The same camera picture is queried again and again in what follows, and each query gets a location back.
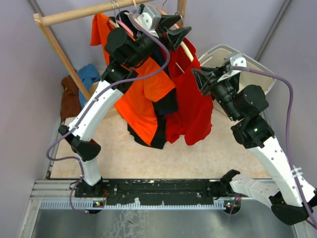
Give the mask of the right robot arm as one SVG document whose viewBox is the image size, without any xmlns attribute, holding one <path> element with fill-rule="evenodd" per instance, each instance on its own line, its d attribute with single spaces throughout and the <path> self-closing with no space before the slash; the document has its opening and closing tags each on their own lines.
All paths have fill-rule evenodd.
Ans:
<svg viewBox="0 0 317 238">
<path fill-rule="evenodd" d="M 317 190 L 302 176 L 282 150 L 273 129 L 262 117 L 268 108 L 263 89 L 248 85 L 240 89 L 240 66 L 193 69 L 192 74 L 202 95 L 216 100 L 230 120 L 235 141 L 253 154 L 273 179 L 273 185 L 250 178 L 237 170 L 227 172 L 212 185 L 214 197 L 246 195 L 267 206 L 283 223 L 294 225 L 303 221 L 317 225 L 313 208 Z"/>
</svg>

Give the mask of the red t shirt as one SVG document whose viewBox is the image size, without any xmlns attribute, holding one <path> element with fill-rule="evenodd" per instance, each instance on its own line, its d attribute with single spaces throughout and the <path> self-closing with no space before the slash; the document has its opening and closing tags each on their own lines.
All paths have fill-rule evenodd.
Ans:
<svg viewBox="0 0 317 238">
<path fill-rule="evenodd" d="M 200 69 L 196 49 L 188 39 L 183 42 L 193 55 L 193 60 L 188 58 L 182 47 L 170 53 L 168 70 L 175 84 L 178 111 L 165 116 L 165 135 L 170 143 L 183 135 L 185 143 L 191 146 L 211 133 L 213 102 L 211 97 L 201 94 L 192 73 L 193 68 Z"/>
</svg>

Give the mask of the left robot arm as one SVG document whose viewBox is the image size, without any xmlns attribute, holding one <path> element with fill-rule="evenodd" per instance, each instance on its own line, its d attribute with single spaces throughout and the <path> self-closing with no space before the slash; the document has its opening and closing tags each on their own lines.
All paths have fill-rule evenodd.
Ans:
<svg viewBox="0 0 317 238">
<path fill-rule="evenodd" d="M 151 55 L 159 48 L 168 55 L 180 46 L 191 27 L 172 29 L 179 18 L 162 15 L 152 32 L 142 29 L 137 39 L 122 27 L 110 29 L 105 44 L 110 62 L 93 96 L 69 126 L 59 128 L 80 163 L 80 181 L 93 197 L 102 193 L 103 184 L 97 162 L 101 146 L 92 137 L 109 109 L 115 107 L 144 142 L 151 143 L 156 134 L 153 104 L 168 103 L 175 85 Z"/>
</svg>

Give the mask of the beige wooden hanger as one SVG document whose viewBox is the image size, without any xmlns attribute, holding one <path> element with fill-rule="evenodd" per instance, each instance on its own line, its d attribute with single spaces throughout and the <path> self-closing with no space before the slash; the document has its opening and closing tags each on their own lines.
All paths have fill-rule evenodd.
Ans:
<svg viewBox="0 0 317 238">
<path fill-rule="evenodd" d="M 175 12 L 175 15 L 179 15 L 181 18 L 181 23 L 183 23 L 183 16 L 179 11 Z M 192 62 L 194 60 L 193 55 L 191 54 L 189 48 L 187 47 L 187 45 L 182 41 L 180 46 L 182 47 L 185 55 L 187 56 L 187 58 L 189 59 L 190 62 Z M 175 64 L 177 65 L 177 67 L 181 70 L 182 73 L 184 73 L 185 71 L 183 70 L 183 68 L 178 64 L 177 61 L 175 61 Z"/>
</svg>

